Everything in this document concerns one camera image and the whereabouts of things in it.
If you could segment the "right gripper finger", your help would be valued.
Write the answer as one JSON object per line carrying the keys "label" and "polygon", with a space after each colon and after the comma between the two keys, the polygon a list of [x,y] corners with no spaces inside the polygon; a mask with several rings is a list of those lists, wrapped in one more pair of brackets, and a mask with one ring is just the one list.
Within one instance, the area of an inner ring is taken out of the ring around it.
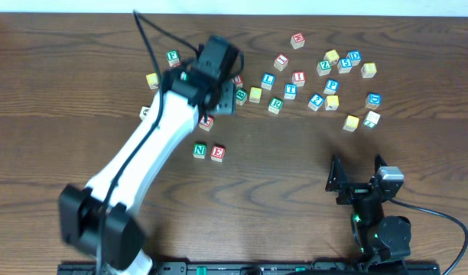
{"label": "right gripper finger", "polygon": [[339,192],[346,188],[347,183],[348,179],[341,160],[337,155],[333,155],[331,158],[330,173],[325,186],[325,191]]}
{"label": "right gripper finger", "polygon": [[374,164],[375,176],[383,180],[387,174],[387,163],[380,154],[376,154]]}

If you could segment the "red E block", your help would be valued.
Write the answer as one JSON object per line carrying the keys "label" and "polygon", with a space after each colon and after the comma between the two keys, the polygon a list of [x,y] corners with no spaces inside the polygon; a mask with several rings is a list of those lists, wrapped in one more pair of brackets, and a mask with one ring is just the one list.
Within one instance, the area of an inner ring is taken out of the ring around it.
{"label": "red E block", "polygon": [[213,146],[212,151],[210,153],[210,158],[211,160],[214,160],[217,162],[223,162],[225,153],[226,153],[226,149],[224,147]]}

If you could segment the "green N block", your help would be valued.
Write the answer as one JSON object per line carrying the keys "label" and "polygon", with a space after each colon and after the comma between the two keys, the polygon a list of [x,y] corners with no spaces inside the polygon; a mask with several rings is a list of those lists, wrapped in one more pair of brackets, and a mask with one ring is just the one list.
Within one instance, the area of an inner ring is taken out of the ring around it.
{"label": "green N block", "polygon": [[206,157],[206,145],[195,143],[193,145],[193,156],[195,158],[204,159]]}

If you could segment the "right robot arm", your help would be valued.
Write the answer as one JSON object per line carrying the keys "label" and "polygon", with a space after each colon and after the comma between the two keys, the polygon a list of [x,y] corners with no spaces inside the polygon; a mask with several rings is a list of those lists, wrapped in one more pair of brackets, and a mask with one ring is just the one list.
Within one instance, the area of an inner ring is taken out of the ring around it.
{"label": "right robot arm", "polygon": [[382,207],[403,183],[399,168],[389,166],[380,155],[375,156],[375,173],[367,183],[349,181],[340,158],[332,156],[325,190],[338,194],[338,205],[353,207],[352,233],[363,253],[358,270],[368,272],[373,266],[402,261],[411,254],[411,223],[403,216],[386,216]]}

